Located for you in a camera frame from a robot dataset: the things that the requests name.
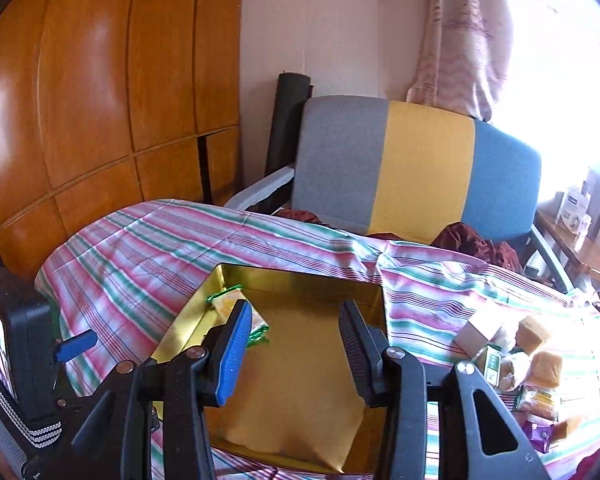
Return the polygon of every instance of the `striped tablecloth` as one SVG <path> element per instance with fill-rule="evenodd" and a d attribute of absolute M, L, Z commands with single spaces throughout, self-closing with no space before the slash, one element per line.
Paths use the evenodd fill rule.
<path fill-rule="evenodd" d="M 93 392 L 117 362 L 149 357 L 221 262 L 382 285 L 391 345 L 437 364 L 465 358 L 454 335 L 487 301 L 502 319 L 541 316 L 555 332 L 550 349 L 564 357 L 563 413 L 587 417 L 542 461 L 552 478 L 568 478 L 600 447 L 600 315 L 582 306 L 582 298 L 451 251 L 177 200 L 141 203 L 94 222 L 40 270 L 36 287 L 59 306 L 62 336 L 88 328 L 98 333 L 98 345 L 68 365 L 78 394 Z M 510 405 L 512 399 L 504 401 Z M 427 478 L 436 478 L 437 413 L 430 408 Z M 153 436 L 152 459 L 154 479 L 164 478 L 162 431 Z M 218 450 L 214 460 L 221 477 L 308 477 Z"/>

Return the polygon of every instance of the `metal screw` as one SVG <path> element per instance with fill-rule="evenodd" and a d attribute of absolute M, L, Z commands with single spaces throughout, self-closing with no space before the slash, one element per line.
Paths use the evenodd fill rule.
<path fill-rule="evenodd" d="M 407 354 L 407 352 L 397 346 L 389 346 L 384 352 L 391 359 L 402 359 Z"/>
<path fill-rule="evenodd" d="M 134 364 L 131 361 L 122 361 L 118 363 L 116 366 L 116 371 L 119 374 L 128 374 L 131 370 L 134 369 Z"/>
<path fill-rule="evenodd" d="M 192 346 L 191 348 L 187 348 L 185 353 L 190 359 L 200 359 L 205 356 L 206 350 L 202 346 Z"/>
<path fill-rule="evenodd" d="M 468 363 L 467 361 L 460 361 L 456 368 L 461 374 L 471 375 L 475 372 L 475 366 L 472 363 Z"/>

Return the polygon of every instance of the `sofa armrest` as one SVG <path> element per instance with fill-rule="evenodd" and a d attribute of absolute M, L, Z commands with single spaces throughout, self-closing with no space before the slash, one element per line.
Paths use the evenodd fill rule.
<path fill-rule="evenodd" d="M 224 207 L 244 211 L 248 207 L 269 197 L 275 190 L 284 186 L 287 182 L 291 182 L 294 175 L 294 168 L 285 166 L 232 196 L 224 204 Z"/>
<path fill-rule="evenodd" d="M 560 260 L 554 254 L 549 244 L 546 242 L 544 237 L 538 231 L 538 228 L 535 225 L 531 226 L 531 232 L 529 233 L 531 237 L 531 243 L 536 247 L 536 250 L 542 256 L 542 259 L 546 263 L 546 266 L 551 271 L 552 276 L 555 280 L 556 288 L 566 294 L 570 290 L 573 290 L 573 283 L 567 276 L 564 268 L 560 264 Z"/>

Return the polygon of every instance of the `couch backrest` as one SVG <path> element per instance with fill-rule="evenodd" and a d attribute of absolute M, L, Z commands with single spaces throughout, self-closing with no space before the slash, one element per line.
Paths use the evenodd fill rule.
<path fill-rule="evenodd" d="M 539 154 L 490 124 L 359 96 L 307 101 L 292 205 L 334 227 L 429 244 L 463 221 L 496 241 L 531 229 Z"/>

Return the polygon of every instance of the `wooden cabinet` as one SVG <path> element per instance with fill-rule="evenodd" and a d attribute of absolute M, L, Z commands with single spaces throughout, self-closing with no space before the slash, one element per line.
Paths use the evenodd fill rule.
<path fill-rule="evenodd" d="M 90 222 L 222 205 L 238 174 L 240 0 L 12 0 L 0 17 L 0 252 L 32 279 Z"/>

